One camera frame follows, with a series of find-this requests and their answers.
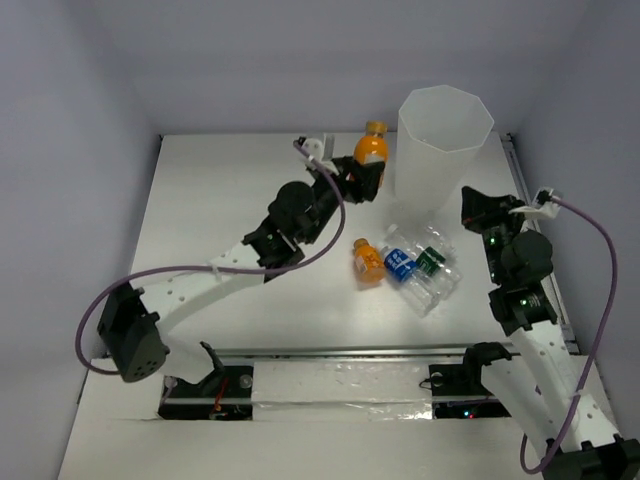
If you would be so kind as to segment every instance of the bottle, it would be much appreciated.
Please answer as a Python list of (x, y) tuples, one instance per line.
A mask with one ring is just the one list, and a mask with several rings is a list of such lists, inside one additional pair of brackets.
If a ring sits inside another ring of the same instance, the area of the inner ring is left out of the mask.
[(378, 245), (378, 251), (405, 301), (418, 315), (425, 316), (437, 305), (438, 294), (425, 282), (416, 262), (402, 250), (384, 242)]
[(389, 146), (384, 139), (387, 125), (383, 122), (367, 122), (365, 136), (360, 139), (353, 152), (353, 158), (360, 165), (389, 160)]
[(364, 238), (353, 244), (358, 279), (363, 283), (376, 283), (384, 278), (386, 270), (378, 251)]
[(432, 288), (440, 297), (447, 298), (451, 295), (458, 282), (462, 279), (460, 271), (450, 265), (447, 258), (431, 245), (435, 243), (437, 247), (438, 243), (430, 242), (427, 238), (420, 238), (417, 241), (412, 240), (410, 234), (407, 234), (395, 224), (387, 229), (385, 240), (390, 245), (404, 250), (410, 258), (415, 260), (418, 268), (433, 283)]

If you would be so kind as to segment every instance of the orange bottle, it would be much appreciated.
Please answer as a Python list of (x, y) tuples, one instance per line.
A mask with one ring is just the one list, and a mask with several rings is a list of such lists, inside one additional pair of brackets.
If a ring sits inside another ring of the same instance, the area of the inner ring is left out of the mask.
[(367, 122), (367, 132), (360, 139), (353, 152), (353, 158), (361, 165), (372, 162), (387, 162), (389, 146), (384, 139), (387, 125), (383, 122)]
[(378, 251), (364, 238), (353, 244), (359, 280), (363, 283), (376, 283), (384, 278), (386, 270)]

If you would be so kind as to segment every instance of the gray wall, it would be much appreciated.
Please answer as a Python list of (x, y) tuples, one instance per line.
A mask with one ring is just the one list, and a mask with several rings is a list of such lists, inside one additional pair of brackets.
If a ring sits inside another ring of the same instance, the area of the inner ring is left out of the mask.
[(57, 475), (85, 373), (75, 327), (128, 269), (157, 153), (104, 37), (76, 29), (83, 8), (0, 2), (3, 479)]
[(91, 0), (161, 133), (395, 125), (448, 83), (515, 130), (584, 0)]
[[(609, 229), (620, 256), (620, 283), (601, 350), (600, 372), (622, 431), (640, 435), (640, 2), (597, 0), (552, 81), (518, 132), (530, 190), (560, 189)], [(604, 241), (564, 212), (543, 225), (581, 346), (593, 341), (609, 287)]]

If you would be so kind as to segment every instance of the white bin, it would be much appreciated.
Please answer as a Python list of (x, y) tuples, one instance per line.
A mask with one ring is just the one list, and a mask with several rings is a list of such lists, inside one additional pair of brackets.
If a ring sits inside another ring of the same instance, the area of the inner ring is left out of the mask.
[(475, 95), (448, 85), (411, 92), (398, 119), (398, 199), (416, 212), (442, 207), (492, 127)]

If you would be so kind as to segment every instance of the green label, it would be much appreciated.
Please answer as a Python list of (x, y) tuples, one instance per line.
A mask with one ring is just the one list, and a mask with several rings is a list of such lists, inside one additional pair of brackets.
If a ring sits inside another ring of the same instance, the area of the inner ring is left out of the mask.
[(433, 247), (427, 247), (425, 252), (431, 255), (431, 258), (433, 258), (438, 263), (445, 263), (447, 261), (447, 259), (440, 255)]
[(416, 259), (416, 263), (418, 264), (418, 268), (430, 277), (440, 270), (440, 265), (429, 256), (426, 250)]

